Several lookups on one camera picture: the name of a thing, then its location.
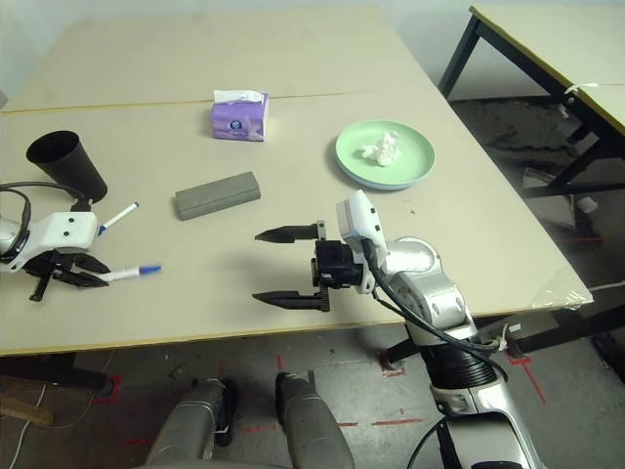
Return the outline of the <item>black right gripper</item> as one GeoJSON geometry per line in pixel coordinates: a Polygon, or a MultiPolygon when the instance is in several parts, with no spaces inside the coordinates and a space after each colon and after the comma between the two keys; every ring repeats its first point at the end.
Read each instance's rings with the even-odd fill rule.
{"type": "Polygon", "coordinates": [[[325,222],[309,225],[290,225],[266,230],[255,240],[271,243],[294,243],[297,240],[318,239],[315,242],[312,264],[312,284],[321,287],[310,295],[295,290],[276,290],[254,293],[252,297],[265,304],[285,310],[330,311],[327,288],[341,289],[360,286],[363,266],[354,260],[351,248],[339,240],[326,240],[325,222]]]}

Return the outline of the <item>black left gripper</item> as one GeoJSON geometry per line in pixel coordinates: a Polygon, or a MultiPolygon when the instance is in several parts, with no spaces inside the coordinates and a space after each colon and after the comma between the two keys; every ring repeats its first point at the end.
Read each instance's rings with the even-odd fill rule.
{"type": "Polygon", "coordinates": [[[57,250],[46,251],[25,264],[25,272],[37,278],[33,293],[29,296],[32,302],[41,302],[48,283],[55,279],[81,288],[97,288],[108,286],[108,282],[85,272],[72,272],[72,266],[95,274],[110,273],[107,265],[86,253],[61,254],[57,250]]]}

